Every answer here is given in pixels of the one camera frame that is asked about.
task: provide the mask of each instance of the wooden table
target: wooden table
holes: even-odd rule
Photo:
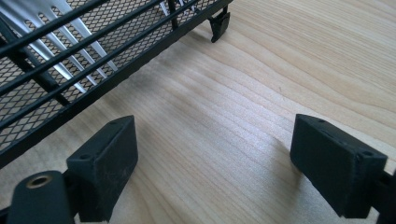
[[[234,1],[0,171],[0,204],[112,119],[135,115],[139,162],[111,223],[375,223],[339,218],[290,162],[296,113],[332,122],[396,168],[396,4]]]

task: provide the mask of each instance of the wooden surface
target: wooden surface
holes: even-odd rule
[[[234,1],[0,171],[14,186],[135,115],[139,162],[111,223],[375,223],[339,218],[290,163],[296,113],[326,119],[396,168],[393,0]]]

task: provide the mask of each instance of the black plastic block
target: black plastic block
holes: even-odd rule
[[[386,155],[325,120],[297,115],[290,157],[338,216],[368,216],[371,184],[382,175]]]
[[[66,162],[81,187],[80,220],[109,221],[137,163],[134,117],[109,122]]]
[[[7,223],[74,223],[70,216],[62,174],[47,171],[22,180],[15,188]]]

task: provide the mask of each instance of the black metal frame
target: black metal frame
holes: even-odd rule
[[[6,44],[2,48],[0,48],[0,58],[9,57],[9,55],[12,54],[13,51],[18,49],[23,49],[29,43],[37,40],[41,36],[56,30],[57,28],[67,24],[68,22],[74,20],[75,18],[80,17],[84,13],[102,5],[104,2],[107,1],[108,0],[92,0],[87,4],[85,4],[84,6],[78,7],[73,11],[63,15],[59,19],[52,21],[41,28],[36,29],[29,35],[25,35],[13,42]],[[146,12],[150,8],[160,4],[161,1],[162,0],[152,0],[146,3],[142,7],[133,10],[129,14],[109,24],[107,27],[99,30],[95,34],[83,39],[73,47],[59,53],[57,56],[51,58],[50,60],[36,66],[34,69],[4,84],[3,86],[0,87],[0,97],[14,90],[21,84],[25,83],[26,81],[29,81],[39,76],[40,74],[47,72],[53,65],[79,52],[81,49],[84,49],[85,47],[89,46],[92,42],[96,41],[100,37],[109,34],[110,32],[116,30],[118,27],[121,27],[126,22],[131,21],[133,18],[136,18],[137,16]],[[65,105],[60,111],[57,112],[56,115],[52,116],[49,119],[44,120],[34,130],[29,132],[25,136],[13,141],[11,145],[1,150],[0,169],[6,166],[7,164],[9,164],[11,161],[18,158],[30,147],[40,142],[44,137],[57,130],[67,121],[69,121],[79,112],[81,112],[83,109],[85,109],[90,104],[98,100],[105,93],[116,87],[120,82],[128,78],[132,73],[136,72],[138,69],[140,69],[140,67],[148,63],[152,58],[154,58],[163,50],[167,49],[173,43],[178,41],[188,31],[190,31],[191,29],[193,29],[194,27],[196,27],[206,19],[211,18],[213,14],[215,14],[222,8],[227,7],[228,4],[230,4],[232,1],[233,0],[214,1],[213,3],[211,3],[209,7],[206,7],[203,10],[196,10],[195,15],[193,17],[191,17],[187,21],[184,21],[182,24],[178,24],[177,17],[181,15],[185,10],[191,8],[194,4],[199,3],[200,0],[190,0],[188,2],[185,2],[185,5],[183,7],[179,7],[178,9],[175,9],[175,6],[172,6],[175,2],[173,2],[173,0],[169,0],[168,4],[171,10],[171,14],[169,16],[164,17],[159,21],[155,22],[148,29],[144,30],[143,32],[134,36],[133,38],[129,39],[120,47],[109,52],[106,57],[97,60],[96,63],[92,64],[87,69],[80,72],[73,78],[67,80],[65,83],[63,83],[56,89],[49,91],[46,95],[40,97],[35,102],[22,108],[17,113],[9,116],[6,119],[1,120],[0,131],[3,131],[7,126],[18,121],[19,119],[22,119],[25,115],[29,114],[32,111],[35,111],[43,104],[51,101],[52,99],[55,99],[56,96],[59,96],[60,94],[62,94],[62,92],[68,90],[75,83],[79,82],[84,77],[94,72],[97,68],[101,67],[102,65],[106,64],[116,56],[120,55],[124,50],[128,49],[136,42],[142,40],[145,36],[148,36],[159,27],[167,24],[168,22],[172,23],[173,31],[170,34],[166,35],[164,38],[154,43],[148,49],[144,50],[142,53],[140,53],[138,57],[133,58],[123,67],[121,67],[118,71],[114,72],[111,75],[111,77],[104,79],[97,86],[92,87],[90,90],[88,90],[86,93],[84,93],[81,97],[77,98],[73,102],[69,102],[69,104]]]

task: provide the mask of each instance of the black metal bar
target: black metal bar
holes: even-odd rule
[[[70,57],[71,55],[79,52],[83,48],[89,46],[91,43],[97,41],[99,38],[116,30],[117,28],[122,26],[124,23],[126,23],[130,20],[133,20],[134,18],[138,17],[142,13],[146,12],[149,8],[154,7],[155,5],[159,4],[161,1],[162,0],[153,0],[153,1],[143,5],[142,7],[139,7],[138,9],[129,13],[128,15],[114,21],[111,25],[107,26],[106,28],[96,32],[93,35],[90,35],[89,37],[85,38],[81,42],[78,42],[73,47],[63,51],[62,53],[51,58],[50,60],[46,61],[45,63],[40,64],[39,66],[37,66],[35,68],[35,70],[25,73],[24,75],[21,75],[19,77],[16,77],[11,82],[8,82],[5,85],[3,85],[2,87],[0,87],[0,95],[6,94],[7,92],[12,91],[16,87],[20,86],[22,83],[24,83],[24,82],[28,81],[29,79],[31,79],[32,77],[36,76],[37,74],[47,71],[55,64]]]
[[[1,18],[0,18],[0,28],[1,28],[1,34],[8,43],[18,39]],[[6,41],[0,38],[0,46],[6,45],[7,44]],[[34,66],[38,66],[40,64],[38,59],[26,47],[8,54],[8,58],[12,62],[14,62],[25,73],[34,69],[32,65],[30,65],[28,62],[25,61],[25,59],[29,59]],[[34,80],[45,91],[53,91],[59,87],[56,80],[50,75],[48,71],[45,71],[42,74],[38,74],[36,77],[34,77]],[[69,104],[66,98],[64,98],[61,94],[56,95],[55,100],[57,100],[61,105]]]
[[[88,91],[83,97],[77,98],[73,103],[64,107],[58,114],[51,119],[48,119],[37,126],[37,128],[30,134],[25,135],[19,140],[12,143],[12,145],[6,147],[0,151],[0,169],[9,164],[11,161],[18,158],[21,154],[27,151],[30,147],[34,146],[41,141],[44,137],[56,131],[59,127],[65,124],[67,121],[72,119],[75,115],[81,112],[83,109],[91,105],[97,99],[102,97],[105,93],[115,88],[120,82],[128,78],[132,73],[140,69],[144,64],[148,63],[152,58],[160,54],[163,50],[167,49],[173,43],[178,41],[183,35],[189,32],[191,29],[205,21],[208,17],[221,10],[233,0],[220,0],[213,3],[210,7],[204,10],[200,10],[194,18],[184,22],[174,32],[164,37],[157,43],[154,43],[147,50],[142,52],[141,57],[132,59],[130,62],[125,64],[119,69],[113,76],[105,79],[101,82],[98,87]]]
[[[168,6],[170,13],[174,13],[176,11],[175,0],[168,0]],[[172,29],[176,30],[178,27],[177,18],[172,19]]]
[[[80,81],[84,77],[86,77],[88,74],[94,72],[97,68],[99,68],[100,66],[104,65],[105,63],[110,61],[112,58],[116,57],[117,55],[122,53],[124,50],[128,49],[129,47],[131,47],[133,44],[135,44],[138,41],[142,40],[147,35],[149,35],[152,32],[154,32],[156,29],[160,28],[161,26],[165,25],[167,22],[169,22],[173,18],[177,17],[177,15],[182,13],[185,10],[185,8],[188,8],[188,7],[192,6],[197,1],[198,0],[190,1],[188,4],[184,5],[184,7],[181,7],[180,9],[178,9],[174,14],[171,14],[171,15],[169,15],[169,17],[165,17],[165,18],[157,21],[152,26],[150,26],[147,30],[145,30],[145,31],[141,32],[140,34],[134,36],[134,38],[132,38],[129,41],[125,42],[119,48],[114,49],[113,51],[108,53],[105,57],[99,59],[98,61],[96,61],[96,63],[92,64],[90,67],[88,67],[84,71],[80,72],[76,76],[74,76],[74,77],[70,78],[69,80],[67,80],[62,86],[60,86],[60,88],[49,92],[47,95],[45,95],[42,98],[36,100],[31,105],[28,105],[28,106],[24,107],[23,109],[21,109],[17,113],[9,116],[7,119],[2,120],[0,122],[0,130],[6,128],[8,125],[10,125],[11,123],[15,122],[15,120],[21,119],[21,118],[23,118],[23,116],[29,114],[30,112],[34,111],[35,109],[38,109],[44,103],[50,101],[56,94],[60,94],[63,91],[67,90],[68,88],[73,86],[75,83],[77,83],[78,81]]]
[[[86,4],[84,4],[84,6],[75,8],[74,10],[63,15],[62,17],[49,22],[45,26],[42,26],[42,27],[36,29],[29,35],[25,35],[25,36],[21,37],[20,39],[16,40],[15,42],[9,43],[8,45],[4,46],[3,48],[0,48],[0,58],[7,56],[9,53],[14,51],[15,49],[20,49],[20,48],[28,45],[29,43],[37,40],[41,36],[46,35],[52,31],[58,29],[59,27],[67,24],[68,22],[75,20],[76,18],[80,17],[84,13],[87,13],[87,12],[91,11],[92,9],[99,7],[100,5],[102,5],[103,3],[107,2],[107,1],[109,1],[109,0],[88,1]]]

